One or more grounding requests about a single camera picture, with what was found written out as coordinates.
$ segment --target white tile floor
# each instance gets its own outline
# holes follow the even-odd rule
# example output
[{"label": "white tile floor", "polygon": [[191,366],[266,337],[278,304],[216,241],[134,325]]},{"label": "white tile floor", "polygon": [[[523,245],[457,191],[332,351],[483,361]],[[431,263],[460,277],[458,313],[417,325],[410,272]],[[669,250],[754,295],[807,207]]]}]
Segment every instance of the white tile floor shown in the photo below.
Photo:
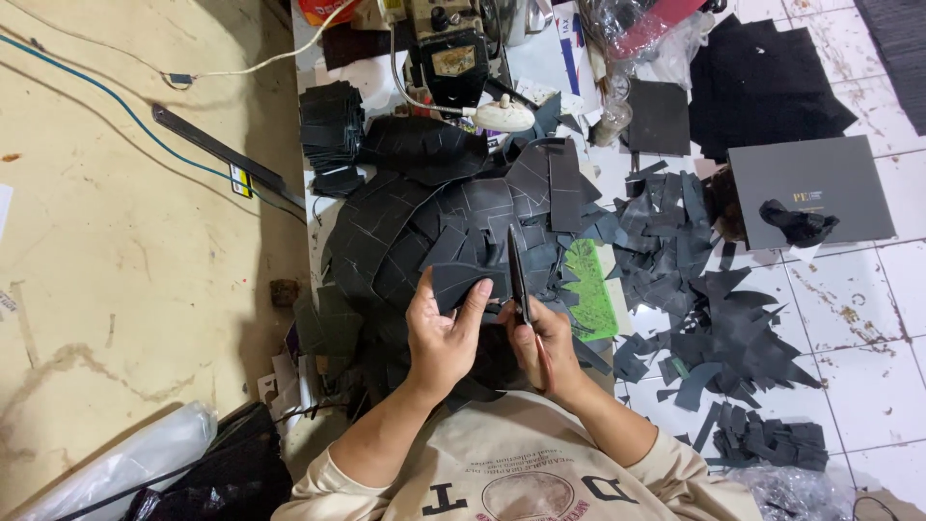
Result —
[{"label": "white tile floor", "polygon": [[[822,248],[812,266],[787,252],[737,250],[733,268],[753,268],[741,288],[788,304],[774,329],[807,353],[796,363],[824,384],[758,393],[760,413],[822,425],[828,474],[890,489],[926,511],[926,137],[898,106],[853,0],[731,0],[728,11],[742,22],[775,19],[780,31],[809,28],[833,91],[859,117],[846,134],[869,137],[897,231],[890,240]],[[717,269],[720,247],[715,254],[709,270]],[[660,315],[641,310],[632,321],[651,337],[668,325]],[[701,410],[689,413],[673,398],[658,403],[662,388],[653,363],[644,380],[620,382],[615,394],[630,395],[635,411],[692,440],[710,402],[724,400],[705,393]],[[708,442],[705,454],[713,453]]]}]

